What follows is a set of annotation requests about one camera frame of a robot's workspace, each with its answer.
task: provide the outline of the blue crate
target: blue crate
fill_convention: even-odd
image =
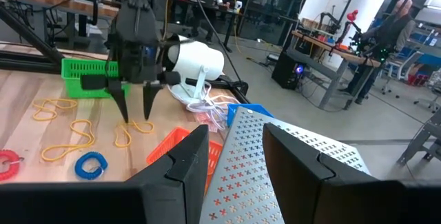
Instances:
[[[244,107],[249,110],[256,111],[257,113],[264,114],[266,116],[274,117],[268,110],[266,110],[262,105],[257,103],[250,103],[250,104],[235,104],[230,103],[228,104],[228,115],[227,115],[227,126],[230,127],[233,123],[234,116],[236,115],[236,109],[238,107]]]

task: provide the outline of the person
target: person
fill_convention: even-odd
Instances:
[[[222,0],[214,0],[219,6],[223,6]],[[204,12],[207,15],[209,22],[212,23],[213,27],[216,24],[216,11],[211,8],[204,8]],[[201,24],[201,19],[204,19],[204,14],[201,9],[193,8],[194,21],[192,28],[192,37],[197,37],[199,35],[198,28]],[[213,30],[211,28],[208,30],[207,36],[205,37],[205,41],[208,44],[212,43]]]
[[[412,6],[412,0],[407,0],[401,11],[397,13],[403,3],[404,0],[399,0],[395,5],[395,8],[392,11],[392,14],[397,14],[395,19],[386,20],[380,27],[368,30],[366,33],[362,34],[362,39],[372,37],[377,31],[381,31],[381,29],[383,29],[387,31],[387,41],[389,43],[395,43],[396,50],[401,51],[401,49],[403,49],[404,45],[406,44],[407,39],[411,35],[413,29],[415,28],[415,21],[409,14],[409,10]],[[359,80],[361,80],[361,76],[363,72],[368,68],[368,66],[369,65],[359,65],[358,71],[354,74],[347,88],[341,89],[340,91],[347,93],[352,92],[356,84],[359,82]],[[358,93],[357,99],[355,100],[357,104],[362,104],[363,99],[366,97],[367,93],[369,93],[373,83],[378,76],[378,73],[380,73],[381,70],[381,67],[373,70],[365,85],[361,89],[360,93]]]

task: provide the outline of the white plastic object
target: white plastic object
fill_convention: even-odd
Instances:
[[[180,41],[186,37],[179,36]],[[206,79],[214,80],[222,74],[224,57],[222,52],[209,48],[204,43],[173,45],[168,51],[169,60],[174,63],[173,71],[179,72],[181,83],[171,89],[184,103],[195,103],[203,99],[202,89]],[[185,83],[186,79],[197,79],[196,87]]]
[[[234,11],[239,12],[241,8],[242,8],[242,2],[236,1],[236,3],[234,4]]]

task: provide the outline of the green plastic basket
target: green plastic basket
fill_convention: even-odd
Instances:
[[[89,59],[63,59],[61,61],[61,78],[64,79],[68,96],[71,98],[110,98],[105,90],[81,89],[81,75],[105,74],[105,61]],[[109,62],[109,76],[118,76],[118,63]],[[125,95],[129,93],[130,84],[124,84]]]

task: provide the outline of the concrete floor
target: concrete floor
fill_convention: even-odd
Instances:
[[[19,37],[4,23],[0,23],[3,32],[0,40],[18,42]],[[182,32],[182,27],[169,27],[170,32]],[[102,51],[105,39],[98,38],[88,49],[91,52]],[[399,82],[392,82],[391,94],[382,95],[384,79],[378,79],[370,92],[369,99],[362,105],[353,104],[350,110],[341,110],[344,99],[332,99],[326,112],[318,105],[324,90],[310,83],[305,86],[305,95],[293,90],[282,89],[273,79],[271,72],[246,57],[265,62],[265,57],[277,48],[255,41],[231,37],[229,54],[241,79],[248,82],[247,98],[252,103],[260,103],[277,119],[328,136],[329,138],[352,144],[358,148],[372,175],[379,179],[441,179],[439,161],[421,161],[423,153],[418,153],[408,165],[399,167],[395,164],[407,143],[432,113],[424,105],[414,105],[417,98],[432,99],[434,96],[425,88],[415,88]],[[213,48],[221,50],[218,44]],[[224,73],[233,79],[236,75],[225,57]]]

